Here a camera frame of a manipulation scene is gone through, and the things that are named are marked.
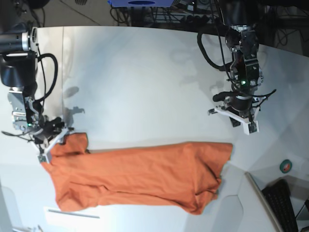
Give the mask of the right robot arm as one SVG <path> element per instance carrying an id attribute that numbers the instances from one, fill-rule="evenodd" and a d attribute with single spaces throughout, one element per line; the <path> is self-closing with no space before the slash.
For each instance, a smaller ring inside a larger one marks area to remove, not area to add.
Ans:
<path id="1" fill-rule="evenodd" d="M 65 123 L 60 117 L 49 120 L 44 104 L 56 86 L 57 58 L 39 51 L 38 28 L 32 23 L 20 23 L 0 36 L 0 80 L 9 88 L 8 100 L 12 106 L 13 127 L 21 131 L 19 137 L 29 135 L 30 141 L 42 145 L 52 141 L 62 132 Z M 49 89 L 36 99 L 37 64 L 44 58 L 54 63 L 54 77 Z"/>

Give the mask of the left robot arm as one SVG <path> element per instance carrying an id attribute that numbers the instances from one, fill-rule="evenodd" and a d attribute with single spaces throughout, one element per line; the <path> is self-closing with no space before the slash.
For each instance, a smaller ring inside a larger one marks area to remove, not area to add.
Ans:
<path id="1" fill-rule="evenodd" d="M 259 20 L 258 3 L 255 0 L 211 0 L 211 12 L 215 28 L 219 23 L 226 26 L 225 44 L 232 54 L 230 63 L 219 66 L 208 56 L 203 44 L 202 28 L 197 35 L 197 44 L 205 60 L 215 69 L 226 72 L 231 83 L 231 90 L 213 96 L 214 102 L 223 102 L 223 109 L 240 117 L 252 119 L 253 102 L 260 78 L 257 52 L 259 42 L 255 32 L 255 24 Z"/>

